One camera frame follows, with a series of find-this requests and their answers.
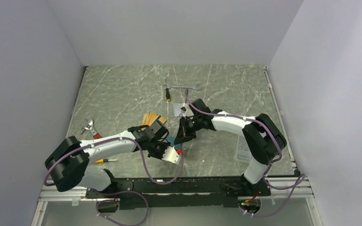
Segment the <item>blue leather card holder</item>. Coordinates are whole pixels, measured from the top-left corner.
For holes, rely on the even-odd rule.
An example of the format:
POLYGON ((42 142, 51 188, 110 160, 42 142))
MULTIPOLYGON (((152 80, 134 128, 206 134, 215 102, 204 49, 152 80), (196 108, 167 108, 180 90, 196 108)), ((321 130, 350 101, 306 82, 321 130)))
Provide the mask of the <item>blue leather card holder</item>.
POLYGON ((173 137, 173 136, 168 136, 168 137, 165 139, 165 141, 166 141, 167 143, 169 143, 171 147, 173 147, 174 149, 177 149, 177 145, 174 144, 175 137, 173 137))

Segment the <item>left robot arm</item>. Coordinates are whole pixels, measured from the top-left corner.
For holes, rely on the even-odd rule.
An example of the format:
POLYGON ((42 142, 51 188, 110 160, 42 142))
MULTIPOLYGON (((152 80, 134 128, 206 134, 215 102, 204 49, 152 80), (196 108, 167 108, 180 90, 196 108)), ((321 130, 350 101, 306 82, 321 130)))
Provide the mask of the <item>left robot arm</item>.
POLYGON ((94 140, 78 140, 74 136, 67 137, 46 159, 47 176, 58 191, 65 192, 76 186, 91 187, 106 197, 112 197, 117 190, 114 176, 109 170, 90 168, 100 159, 117 154, 147 151, 153 157, 172 164, 179 164, 181 157, 164 136, 168 130, 159 121, 152 125, 130 127, 127 130, 94 140))

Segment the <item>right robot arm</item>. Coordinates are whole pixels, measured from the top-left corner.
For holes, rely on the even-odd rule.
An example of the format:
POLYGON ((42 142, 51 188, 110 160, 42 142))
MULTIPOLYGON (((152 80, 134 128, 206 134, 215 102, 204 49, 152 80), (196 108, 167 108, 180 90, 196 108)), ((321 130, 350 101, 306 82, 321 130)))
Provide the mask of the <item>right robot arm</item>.
POLYGON ((257 117, 246 117, 227 113, 221 109, 210 110, 200 98, 189 104, 192 116, 181 117, 174 144, 195 139, 201 129, 226 131, 243 136, 253 157, 245 170, 241 190, 253 195, 259 182, 267 174, 270 165, 282 158, 287 141, 270 117, 264 113, 257 117))

